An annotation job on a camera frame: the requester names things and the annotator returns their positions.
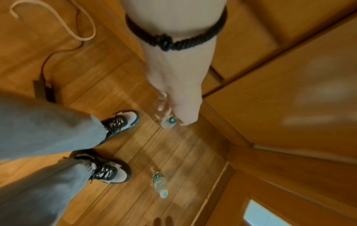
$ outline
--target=bottle label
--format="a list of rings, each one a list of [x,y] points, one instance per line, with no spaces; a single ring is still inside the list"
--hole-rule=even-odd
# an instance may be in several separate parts
[[[161,172],[156,172],[153,177],[152,177],[152,182],[155,183],[155,181],[159,178],[159,177],[164,177],[164,175]]]

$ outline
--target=pant leg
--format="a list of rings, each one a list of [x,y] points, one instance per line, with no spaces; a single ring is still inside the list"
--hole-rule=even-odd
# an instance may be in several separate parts
[[[86,185],[91,168],[64,159],[0,188],[1,226],[54,226]]]
[[[0,160],[90,149],[105,136],[92,115],[0,91]]]

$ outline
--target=person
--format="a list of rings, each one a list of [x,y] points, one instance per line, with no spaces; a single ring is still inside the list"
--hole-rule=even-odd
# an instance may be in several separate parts
[[[137,25],[154,35],[166,33],[174,40],[207,30],[218,20],[225,3],[122,0]],[[159,92],[158,110],[166,115],[173,112],[181,125],[194,123],[216,38],[183,51],[163,52],[143,41],[140,44],[147,63],[146,77]],[[127,182],[129,165],[104,159],[93,148],[133,128],[139,120],[138,112],[127,110],[99,121],[83,112],[0,92],[0,160],[72,151],[69,158],[0,188],[0,225],[56,225],[88,180]]]

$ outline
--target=water bottle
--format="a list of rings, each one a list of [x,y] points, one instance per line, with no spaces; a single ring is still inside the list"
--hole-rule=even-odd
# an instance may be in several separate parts
[[[160,126],[164,129],[170,129],[174,127],[177,123],[177,120],[172,116],[164,116],[160,121]]]
[[[161,198],[167,197],[167,182],[164,175],[161,172],[156,172],[152,177],[155,191],[160,194]]]

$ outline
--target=shoe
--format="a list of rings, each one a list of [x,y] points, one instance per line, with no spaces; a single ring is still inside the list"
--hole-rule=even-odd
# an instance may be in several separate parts
[[[119,134],[122,131],[130,130],[140,121],[140,115],[137,111],[126,110],[118,111],[113,116],[102,121],[103,126],[108,131],[104,141],[108,141],[111,137]]]
[[[131,177],[131,169],[124,161],[106,160],[92,149],[72,152],[69,157],[91,161],[90,166],[93,173],[89,178],[90,180],[100,180],[108,184],[121,184],[127,182]]]

